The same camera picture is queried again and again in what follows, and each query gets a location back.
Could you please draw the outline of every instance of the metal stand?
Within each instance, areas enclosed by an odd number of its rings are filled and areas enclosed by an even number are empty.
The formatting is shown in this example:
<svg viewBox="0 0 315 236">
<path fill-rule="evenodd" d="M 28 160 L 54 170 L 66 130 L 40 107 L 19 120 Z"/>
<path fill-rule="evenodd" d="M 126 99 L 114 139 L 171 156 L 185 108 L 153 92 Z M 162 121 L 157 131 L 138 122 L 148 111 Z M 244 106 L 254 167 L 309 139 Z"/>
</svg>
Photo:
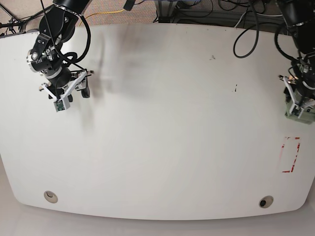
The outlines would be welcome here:
<svg viewBox="0 0 315 236">
<path fill-rule="evenodd" d="M 154 1 L 157 8 L 158 22 L 159 23 L 171 23 L 173 18 L 173 11 L 176 7 L 177 1 Z"/>
<path fill-rule="evenodd" d="M 212 11 L 211 14 L 207 11 L 195 11 L 192 9 L 176 8 L 178 1 L 155 0 L 158 22 L 159 23 L 194 23 L 194 24 L 209 24 L 233 27 L 240 20 L 243 12 L 224 12 Z M 258 16 L 260 22 L 271 22 L 281 24 L 284 22 L 282 17 L 267 17 Z M 252 12 L 246 14 L 246 23 L 244 27 L 249 27 L 255 24 L 255 18 Z M 275 32 L 275 25 L 261 26 L 263 31 Z"/>
<path fill-rule="evenodd" d="M 14 26 L 19 26 L 20 21 L 17 20 L 17 18 L 9 11 L 7 10 L 1 3 L 0 3 L 0 8 L 5 11 L 6 14 L 8 14 L 11 19 L 9 20 L 9 24 L 1 24 L 1 28 L 8 27 L 8 30 L 12 32 L 12 34 L 16 34 L 16 31 L 14 30 Z"/>
</svg>

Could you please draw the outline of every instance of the screw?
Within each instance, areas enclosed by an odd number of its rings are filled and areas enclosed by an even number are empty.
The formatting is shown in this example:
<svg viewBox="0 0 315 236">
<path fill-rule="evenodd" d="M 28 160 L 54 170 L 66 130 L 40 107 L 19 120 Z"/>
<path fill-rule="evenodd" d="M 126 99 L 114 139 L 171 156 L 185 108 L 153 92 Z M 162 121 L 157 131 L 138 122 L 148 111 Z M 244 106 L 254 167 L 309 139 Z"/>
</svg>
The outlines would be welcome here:
<svg viewBox="0 0 315 236">
<path fill-rule="evenodd" d="M 34 53 L 31 55 L 31 58 L 32 58 L 33 60 L 36 60 L 37 56 L 38 56 L 37 52 L 34 52 Z"/>
</svg>

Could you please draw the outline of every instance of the stain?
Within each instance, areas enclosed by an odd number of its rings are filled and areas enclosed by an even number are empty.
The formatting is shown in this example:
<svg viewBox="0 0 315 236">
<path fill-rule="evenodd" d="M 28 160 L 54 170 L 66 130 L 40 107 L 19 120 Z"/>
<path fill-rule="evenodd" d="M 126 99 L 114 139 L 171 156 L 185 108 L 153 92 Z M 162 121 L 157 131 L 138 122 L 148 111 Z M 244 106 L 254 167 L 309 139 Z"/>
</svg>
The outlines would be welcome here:
<svg viewBox="0 0 315 236">
<path fill-rule="evenodd" d="M 295 163 L 296 163 L 296 159 L 297 159 L 297 157 L 298 157 L 298 154 L 299 154 L 299 150 L 300 150 L 300 145 L 301 145 L 301 143 L 298 143 L 297 144 L 297 152 L 296 152 L 296 155 L 295 155 L 295 159 L 294 159 L 294 162 L 293 162 L 293 165 L 292 165 L 292 168 L 291 168 L 291 171 L 282 171 L 282 173 L 292 173 L 293 172 L 293 170 L 294 170 L 294 167 L 295 167 Z M 280 158 L 281 158 L 281 156 L 282 156 L 282 151 L 283 151 L 283 148 L 284 148 L 284 144 L 282 145 L 282 147 L 281 147 L 281 152 L 280 152 Z"/>
</svg>

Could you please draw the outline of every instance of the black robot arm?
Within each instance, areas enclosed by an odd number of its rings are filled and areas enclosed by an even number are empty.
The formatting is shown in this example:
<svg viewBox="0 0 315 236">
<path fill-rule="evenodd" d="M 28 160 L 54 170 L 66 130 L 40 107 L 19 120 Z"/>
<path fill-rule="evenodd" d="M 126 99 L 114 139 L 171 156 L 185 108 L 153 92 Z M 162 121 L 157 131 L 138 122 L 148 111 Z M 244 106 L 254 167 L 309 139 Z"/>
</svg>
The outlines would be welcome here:
<svg viewBox="0 0 315 236">
<path fill-rule="evenodd" d="M 27 57 L 31 70 L 42 73 L 49 81 L 43 83 L 40 90 L 48 92 L 49 99 L 54 100 L 57 112 L 70 107 L 74 89 L 81 91 L 84 98 L 90 97 L 88 76 L 92 71 L 88 72 L 77 64 L 90 48 L 91 31 L 83 17 L 90 2 L 91 0 L 54 0 L 54 6 L 47 13 L 44 12 L 45 16 L 39 24 L 40 34 Z M 80 57 L 75 52 L 62 54 L 63 43 L 73 36 L 79 18 L 87 29 L 86 48 Z M 68 68 L 71 64 L 80 70 L 70 71 Z"/>
<path fill-rule="evenodd" d="M 275 44 L 291 60 L 290 76 L 280 76 L 286 89 L 286 116 L 296 121 L 315 121 L 315 1 L 277 0 L 285 24 L 275 33 Z M 299 57 L 284 53 L 278 44 L 280 31 L 286 28 L 293 38 Z"/>
</svg>

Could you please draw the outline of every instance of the white tabletop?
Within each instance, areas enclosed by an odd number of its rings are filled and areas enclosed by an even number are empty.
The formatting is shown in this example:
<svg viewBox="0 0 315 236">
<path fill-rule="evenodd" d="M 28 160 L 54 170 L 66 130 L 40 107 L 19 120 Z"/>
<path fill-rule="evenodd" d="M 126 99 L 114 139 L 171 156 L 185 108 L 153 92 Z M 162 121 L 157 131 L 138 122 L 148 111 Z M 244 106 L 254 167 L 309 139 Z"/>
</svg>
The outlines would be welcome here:
<svg viewBox="0 0 315 236">
<path fill-rule="evenodd" d="M 36 33 L 1 39 L 0 153 L 23 204 L 96 216 L 196 220 L 291 211 L 315 176 L 314 126 L 284 117 L 289 61 L 261 33 L 189 25 L 92 27 L 92 97 L 56 113 L 25 62 Z M 84 28 L 64 52 L 80 54 Z M 239 42 L 252 47 L 254 32 Z M 291 38 L 283 49 L 294 54 Z M 282 155 L 282 146 L 286 148 Z M 298 159 L 292 173 L 296 146 Z M 45 200 L 45 191 L 58 202 Z M 259 207 L 273 196 L 267 209 Z"/>
</svg>

